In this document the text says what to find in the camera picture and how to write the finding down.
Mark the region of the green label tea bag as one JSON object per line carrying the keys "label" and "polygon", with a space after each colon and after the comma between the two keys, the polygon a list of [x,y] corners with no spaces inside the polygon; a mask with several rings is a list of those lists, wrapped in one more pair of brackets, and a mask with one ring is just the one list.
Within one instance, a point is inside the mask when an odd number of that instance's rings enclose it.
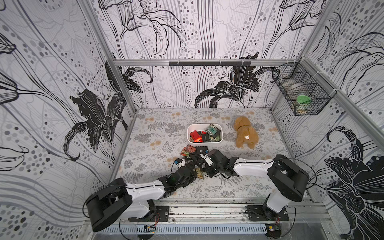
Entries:
{"label": "green label tea bag", "polygon": [[217,142],[220,142],[222,140],[220,134],[218,134],[216,137],[214,136],[209,136],[209,140],[211,143],[217,143]]}

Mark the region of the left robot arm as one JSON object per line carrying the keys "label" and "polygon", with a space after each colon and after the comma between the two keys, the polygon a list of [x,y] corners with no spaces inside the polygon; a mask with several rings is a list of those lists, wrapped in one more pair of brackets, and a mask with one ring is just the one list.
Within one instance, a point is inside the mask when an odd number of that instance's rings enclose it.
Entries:
{"label": "left robot arm", "polygon": [[125,183],[118,178],[85,200],[93,232],[100,232],[121,216],[145,219],[155,214],[154,200],[171,196],[197,177],[194,164],[179,167],[174,173],[144,184]]}

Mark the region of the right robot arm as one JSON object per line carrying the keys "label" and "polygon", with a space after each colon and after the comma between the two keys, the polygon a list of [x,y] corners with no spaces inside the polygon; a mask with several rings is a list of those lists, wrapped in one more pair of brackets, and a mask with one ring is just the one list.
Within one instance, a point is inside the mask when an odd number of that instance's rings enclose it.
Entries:
{"label": "right robot arm", "polygon": [[275,191],[268,195],[263,211],[280,213],[290,202],[301,202],[309,182],[309,174],[284,155],[276,155],[267,160],[246,160],[243,158],[227,158],[219,150],[214,149],[207,154],[200,154],[203,160],[202,171],[209,177],[254,176],[272,181]]}

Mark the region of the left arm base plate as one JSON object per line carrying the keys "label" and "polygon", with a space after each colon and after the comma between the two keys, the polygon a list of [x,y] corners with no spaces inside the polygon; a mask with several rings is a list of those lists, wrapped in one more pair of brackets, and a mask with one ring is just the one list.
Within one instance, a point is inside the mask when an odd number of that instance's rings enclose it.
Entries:
{"label": "left arm base plate", "polygon": [[129,221],[137,223],[167,222],[169,219],[169,211],[169,206],[152,206],[149,208],[149,212],[144,217],[129,218]]}

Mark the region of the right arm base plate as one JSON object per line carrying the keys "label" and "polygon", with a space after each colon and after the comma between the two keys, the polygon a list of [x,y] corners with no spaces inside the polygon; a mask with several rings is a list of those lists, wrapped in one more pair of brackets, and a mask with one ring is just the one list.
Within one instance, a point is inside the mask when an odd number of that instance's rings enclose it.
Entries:
{"label": "right arm base plate", "polygon": [[275,213],[261,205],[248,205],[246,206],[245,214],[251,222],[270,221],[277,223],[287,222],[290,220],[286,207],[284,207],[279,213]]}

